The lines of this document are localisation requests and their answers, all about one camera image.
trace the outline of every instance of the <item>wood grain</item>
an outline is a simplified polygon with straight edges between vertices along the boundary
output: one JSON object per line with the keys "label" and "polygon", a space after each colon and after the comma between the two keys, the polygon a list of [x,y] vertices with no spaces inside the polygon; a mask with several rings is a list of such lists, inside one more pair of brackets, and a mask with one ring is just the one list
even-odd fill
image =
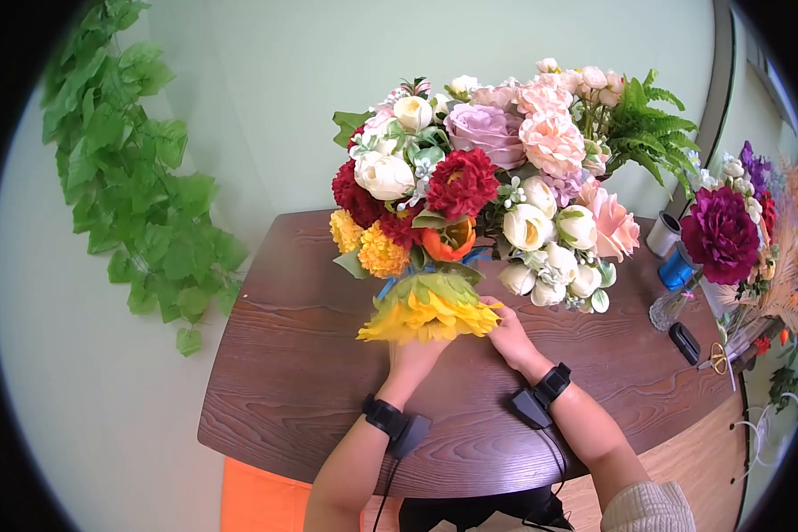
{"label": "wood grain", "polygon": [[[383,282],[352,278],[331,262],[330,211],[278,216],[246,276],[213,365],[198,440],[272,473],[312,482],[386,377],[382,342],[355,340]],[[640,219],[642,235],[651,220]],[[649,305],[665,292],[660,261],[648,250],[618,265],[606,314],[539,308],[497,281],[500,261],[482,261],[477,291],[512,306],[535,346],[573,369],[572,378],[617,420],[644,452],[709,414],[731,394],[712,371],[698,372],[666,333],[653,328]],[[701,292],[681,321],[708,356],[718,340]],[[432,428],[399,467],[391,493],[414,497],[491,495],[559,478],[549,443],[505,410],[522,386],[490,341],[461,337],[447,348],[407,411]],[[585,468],[566,450],[569,477]],[[383,489],[391,459],[379,481]]]}

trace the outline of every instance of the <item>purple peony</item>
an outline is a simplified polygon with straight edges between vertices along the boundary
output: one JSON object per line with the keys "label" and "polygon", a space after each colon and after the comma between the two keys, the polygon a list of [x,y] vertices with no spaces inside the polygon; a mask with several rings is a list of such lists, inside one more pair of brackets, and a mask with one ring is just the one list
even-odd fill
{"label": "purple peony", "polygon": [[766,172],[771,170],[771,162],[764,156],[755,157],[751,143],[745,141],[742,153],[739,154],[742,167],[751,175],[751,184],[754,186],[754,197],[759,199],[766,192]]}
{"label": "purple peony", "polygon": [[480,148],[491,163],[511,170],[526,163],[526,153],[517,132],[522,118],[498,107],[457,104],[443,120],[453,146],[458,150]]}
{"label": "purple peony", "polygon": [[748,278],[756,263],[760,239],[745,212],[745,198],[729,186],[694,194],[691,216],[680,220],[681,239],[704,277],[716,284],[736,284]]}

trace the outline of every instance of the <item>yellow chrysanthemum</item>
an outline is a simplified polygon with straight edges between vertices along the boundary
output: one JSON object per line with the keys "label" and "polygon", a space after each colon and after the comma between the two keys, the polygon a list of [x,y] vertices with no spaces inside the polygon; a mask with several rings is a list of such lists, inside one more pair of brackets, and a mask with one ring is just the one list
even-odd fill
{"label": "yellow chrysanthemum", "polygon": [[424,273],[396,283],[377,312],[357,331],[359,340],[454,340],[458,335],[484,336],[500,318],[473,287],[455,273]]}
{"label": "yellow chrysanthemum", "polygon": [[398,277],[411,262],[411,253],[381,231],[381,221],[361,234],[361,266],[377,278]]}
{"label": "yellow chrysanthemum", "polygon": [[363,227],[358,226],[348,210],[341,208],[331,213],[331,236],[341,253],[348,253],[361,245]]}

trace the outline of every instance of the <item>gold scissors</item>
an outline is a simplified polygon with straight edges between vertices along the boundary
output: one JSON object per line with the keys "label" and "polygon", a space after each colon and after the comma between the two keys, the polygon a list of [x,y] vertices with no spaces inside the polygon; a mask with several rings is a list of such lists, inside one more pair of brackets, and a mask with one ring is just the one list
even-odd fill
{"label": "gold scissors", "polygon": [[727,373],[728,369],[727,355],[724,353],[724,346],[714,341],[712,343],[712,354],[710,359],[698,366],[698,371],[712,367],[720,376]]}

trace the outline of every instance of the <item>red carnation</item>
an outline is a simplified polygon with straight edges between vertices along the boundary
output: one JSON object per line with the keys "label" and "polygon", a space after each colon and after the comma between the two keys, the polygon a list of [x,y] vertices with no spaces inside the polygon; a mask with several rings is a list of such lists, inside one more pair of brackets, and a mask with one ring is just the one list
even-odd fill
{"label": "red carnation", "polygon": [[410,250],[411,244],[423,244],[423,230],[411,227],[414,217],[421,210],[423,210],[423,202],[417,202],[414,207],[406,207],[405,210],[394,213],[384,213],[380,218],[381,225],[379,227],[385,235],[393,239],[396,245]]}
{"label": "red carnation", "polygon": [[387,212],[383,202],[372,197],[362,186],[355,183],[354,159],[349,159],[337,171],[337,177],[331,181],[331,190],[334,191],[334,201],[348,210],[355,223],[364,229],[368,229],[376,219]]}
{"label": "red carnation", "polygon": [[760,205],[763,207],[763,221],[766,224],[768,236],[772,235],[772,228],[775,227],[775,220],[777,219],[777,209],[775,208],[775,199],[771,197],[771,192],[763,192],[759,199]]}
{"label": "red carnation", "polygon": [[355,129],[354,131],[352,131],[352,133],[351,133],[351,137],[349,137],[349,145],[347,145],[347,146],[346,146],[346,151],[347,151],[347,152],[348,152],[349,150],[351,150],[351,146],[353,146],[353,145],[357,145],[357,143],[356,143],[356,142],[354,142],[354,141],[352,141],[352,139],[354,139],[354,138],[355,138],[355,135],[356,135],[356,134],[358,134],[358,133],[361,133],[361,134],[363,134],[363,125],[360,125],[360,126],[358,126],[358,127],[357,127],[357,129]]}
{"label": "red carnation", "polygon": [[429,208],[450,220],[461,215],[476,218],[481,208],[497,197],[500,182],[493,177],[496,168],[479,148],[453,150],[431,175],[426,193]]}

